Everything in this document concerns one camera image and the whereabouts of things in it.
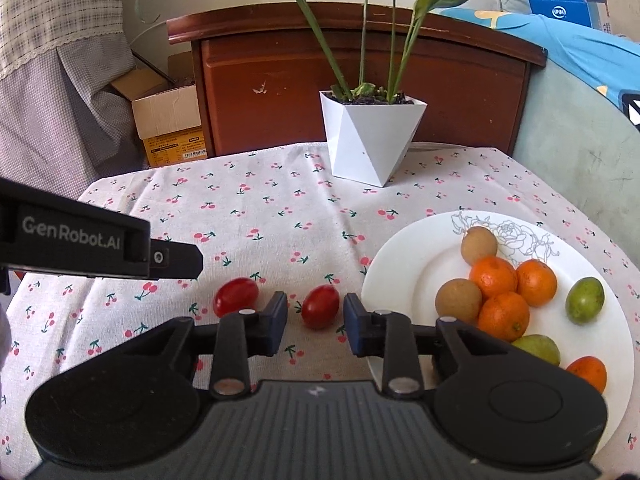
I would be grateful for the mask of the cherry print tablecloth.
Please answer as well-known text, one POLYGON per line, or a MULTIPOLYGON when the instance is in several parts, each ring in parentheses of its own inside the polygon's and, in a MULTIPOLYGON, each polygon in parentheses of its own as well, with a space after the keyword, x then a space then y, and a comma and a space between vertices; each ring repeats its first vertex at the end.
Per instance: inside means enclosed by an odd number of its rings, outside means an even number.
POLYGON ((89 280, 29 273, 8 307, 11 351, 2 370, 1 474, 19 479, 39 456, 24 424, 32 392, 168 318, 214 320, 217 289, 251 278, 297 309, 329 283, 359 292, 372 258, 408 224, 457 209, 495 211, 554 233, 604 276, 631 328, 639 271, 535 168, 492 148, 413 148, 385 188, 337 179, 321 143, 294 144, 94 182, 82 199, 148 220, 161 240, 197 244, 195 281, 89 280))

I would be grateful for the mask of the brown kiwi fruit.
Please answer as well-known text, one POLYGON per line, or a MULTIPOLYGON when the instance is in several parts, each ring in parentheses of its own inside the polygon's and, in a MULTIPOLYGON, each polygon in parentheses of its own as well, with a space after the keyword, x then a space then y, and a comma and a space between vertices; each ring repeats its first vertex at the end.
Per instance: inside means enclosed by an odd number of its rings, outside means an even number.
POLYGON ((469 266, 474 266, 480 259, 497 255, 497 237, 484 226, 472 226, 463 237, 460 252, 462 259, 469 266))

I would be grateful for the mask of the green lime fruit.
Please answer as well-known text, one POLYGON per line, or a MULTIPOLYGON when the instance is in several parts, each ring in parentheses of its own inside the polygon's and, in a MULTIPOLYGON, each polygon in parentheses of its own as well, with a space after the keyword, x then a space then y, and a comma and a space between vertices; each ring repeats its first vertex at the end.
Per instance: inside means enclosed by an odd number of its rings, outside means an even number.
POLYGON ((605 302, 603 285, 597 278, 582 278, 570 289, 565 300, 567 317, 577 325, 592 322, 605 302))

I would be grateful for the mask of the green sofa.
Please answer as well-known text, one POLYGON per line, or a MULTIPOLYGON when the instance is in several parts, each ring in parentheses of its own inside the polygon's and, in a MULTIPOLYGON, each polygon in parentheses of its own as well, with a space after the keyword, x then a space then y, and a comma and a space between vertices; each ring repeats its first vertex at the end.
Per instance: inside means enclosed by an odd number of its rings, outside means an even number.
POLYGON ((639 131, 549 61, 530 75, 513 157, 639 262, 639 131))

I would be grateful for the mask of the mandarin on plate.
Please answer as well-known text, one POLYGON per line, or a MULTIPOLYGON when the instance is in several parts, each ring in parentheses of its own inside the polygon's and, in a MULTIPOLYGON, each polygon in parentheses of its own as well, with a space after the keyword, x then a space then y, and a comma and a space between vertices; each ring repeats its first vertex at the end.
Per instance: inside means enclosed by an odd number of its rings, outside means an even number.
POLYGON ((477 284, 485 299, 518 288, 518 274, 510 262, 497 256, 480 258, 472 265, 469 280, 477 284))

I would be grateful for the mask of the green leafy plant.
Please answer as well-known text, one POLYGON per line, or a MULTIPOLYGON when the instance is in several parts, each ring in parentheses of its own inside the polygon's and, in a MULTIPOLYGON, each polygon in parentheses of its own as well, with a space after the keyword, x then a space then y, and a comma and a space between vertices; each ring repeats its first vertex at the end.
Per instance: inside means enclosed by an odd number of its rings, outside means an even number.
MULTIPOLYGON (((396 104, 399 102, 399 85, 402 78, 404 78, 404 73, 414 44, 419 37, 419 32, 427 15, 434 10, 456 8, 469 0, 414 0, 410 21, 404 25, 407 39, 400 51, 396 49, 397 0, 392 0, 390 20, 387 22, 387 24, 390 25, 390 66, 388 66, 387 82, 383 87, 371 84, 364 78, 366 74, 369 0, 363 0, 360 16, 357 16, 354 10, 347 10, 344 3, 340 5, 340 8, 335 11, 335 13, 331 13, 329 11, 331 5, 328 2, 309 3, 308 0, 294 1, 299 7, 300 12, 302 12, 308 27, 318 40, 319 46, 334 73, 335 84, 331 86, 331 93, 334 98, 343 104, 374 98, 377 98, 383 104, 396 104), (356 84, 356 86, 352 86, 347 82, 341 67, 338 65, 337 58, 329 45, 329 41, 324 34, 327 29, 344 30, 349 25, 359 29, 361 34, 358 84, 356 84)), ((141 0, 134 0, 134 12, 136 12, 137 18, 143 18, 141 0)))

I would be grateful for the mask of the white geometric plant pot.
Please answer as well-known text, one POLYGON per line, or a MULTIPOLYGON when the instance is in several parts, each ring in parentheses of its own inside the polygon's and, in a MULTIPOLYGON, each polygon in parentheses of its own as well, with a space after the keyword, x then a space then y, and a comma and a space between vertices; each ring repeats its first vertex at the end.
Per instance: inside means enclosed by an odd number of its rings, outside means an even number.
POLYGON ((332 176, 386 185, 408 151, 427 104, 342 104, 320 94, 332 176))

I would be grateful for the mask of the white floral plate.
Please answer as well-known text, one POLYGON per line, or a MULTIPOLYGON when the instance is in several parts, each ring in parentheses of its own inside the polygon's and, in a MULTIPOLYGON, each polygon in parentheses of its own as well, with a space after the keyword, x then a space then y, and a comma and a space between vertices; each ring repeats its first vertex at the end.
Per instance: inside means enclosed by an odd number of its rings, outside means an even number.
POLYGON ((478 210, 414 222, 373 258, 361 300, 419 325, 453 316, 574 370, 608 407, 602 444, 623 420, 634 357, 620 300, 602 271, 541 226, 478 210))

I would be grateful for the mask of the orange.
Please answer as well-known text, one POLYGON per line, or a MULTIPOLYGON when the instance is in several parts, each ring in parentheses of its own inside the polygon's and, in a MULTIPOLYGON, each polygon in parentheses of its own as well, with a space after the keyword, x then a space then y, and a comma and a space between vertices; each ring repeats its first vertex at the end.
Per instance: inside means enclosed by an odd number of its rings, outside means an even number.
POLYGON ((558 290, 555 273, 542 261, 529 259, 516 269, 518 288, 516 292, 524 298, 529 307, 548 304, 558 290))
POLYGON ((513 342, 524 335, 530 319, 529 306, 516 292, 485 301, 477 318, 477 328, 497 339, 513 342))
POLYGON ((588 382, 598 393, 604 393, 608 384, 608 371, 600 359, 595 356, 583 356, 571 362, 566 370, 588 382))

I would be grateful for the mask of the dark wooden cabinet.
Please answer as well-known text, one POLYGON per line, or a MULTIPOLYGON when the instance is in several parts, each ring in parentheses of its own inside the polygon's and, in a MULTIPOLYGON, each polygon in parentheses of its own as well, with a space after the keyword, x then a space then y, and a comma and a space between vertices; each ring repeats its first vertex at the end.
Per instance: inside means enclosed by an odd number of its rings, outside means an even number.
MULTIPOLYGON (((390 9, 369 6, 366 74, 387 80, 390 9)), ((396 12, 396 49, 411 14, 396 12)), ((295 3, 264 3, 173 18, 173 44, 190 44, 207 147, 216 156, 324 137, 320 94, 334 73, 295 3)), ((324 34, 349 84, 358 82, 360 30, 324 34)), ((514 149, 529 77, 546 51, 503 32, 432 14, 400 88, 427 104, 416 138, 514 149)))

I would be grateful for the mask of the open cardboard box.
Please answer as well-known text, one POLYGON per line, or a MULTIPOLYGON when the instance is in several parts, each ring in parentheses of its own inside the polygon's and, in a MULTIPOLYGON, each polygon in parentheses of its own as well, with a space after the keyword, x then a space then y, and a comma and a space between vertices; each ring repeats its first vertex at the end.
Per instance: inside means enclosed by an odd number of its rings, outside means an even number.
POLYGON ((194 84, 177 84, 158 68, 142 63, 112 81, 111 87, 131 105, 150 167, 208 157, 194 84))

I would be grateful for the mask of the orange under gripper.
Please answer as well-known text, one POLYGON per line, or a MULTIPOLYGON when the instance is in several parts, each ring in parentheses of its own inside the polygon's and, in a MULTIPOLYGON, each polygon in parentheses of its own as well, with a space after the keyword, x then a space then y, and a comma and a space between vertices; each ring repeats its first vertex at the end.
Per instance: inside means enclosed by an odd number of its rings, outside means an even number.
POLYGON ((588 382, 598 393, 604 393, 608 384, 608 371, 600 359, 595 356, 583 356, 571 362, 566 370, 588 382))

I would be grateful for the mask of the checked grey curtain cloth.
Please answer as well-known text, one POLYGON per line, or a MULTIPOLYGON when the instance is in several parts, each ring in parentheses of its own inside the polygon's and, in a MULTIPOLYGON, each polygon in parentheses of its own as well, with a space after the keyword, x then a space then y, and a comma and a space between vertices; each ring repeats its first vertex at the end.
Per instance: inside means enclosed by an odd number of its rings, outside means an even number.
POLYGON ((122 0, 1 0, 2 177, 70 198, 141 167, 122 0))

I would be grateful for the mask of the blue patterned blanket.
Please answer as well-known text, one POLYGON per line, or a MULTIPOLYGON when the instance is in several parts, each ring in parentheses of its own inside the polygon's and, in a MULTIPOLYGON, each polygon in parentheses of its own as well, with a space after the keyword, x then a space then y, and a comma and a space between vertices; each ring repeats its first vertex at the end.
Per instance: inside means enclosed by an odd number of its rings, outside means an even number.
POLYGON ((640 48, 636 42, 540 14, 459 8, 439 13, 542 47, 553 63, 607 98, 638 127, 640 48))

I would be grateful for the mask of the red cherry tomato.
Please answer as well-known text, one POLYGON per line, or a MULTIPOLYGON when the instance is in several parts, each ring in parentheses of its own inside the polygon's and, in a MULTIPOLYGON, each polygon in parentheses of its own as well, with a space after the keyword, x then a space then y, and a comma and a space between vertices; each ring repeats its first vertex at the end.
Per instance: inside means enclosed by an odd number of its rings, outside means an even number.
POLYGON ((253 309, 259 295, 258 285, 250 278, 235 278, 222 285, 213 300, 217 318, 241 310, 253 309))
POLYGON ((340 310, 341 298, 333 285, 314 288, 303 301, 300 311, 304 324, 312 330, 328 327, 340 310))

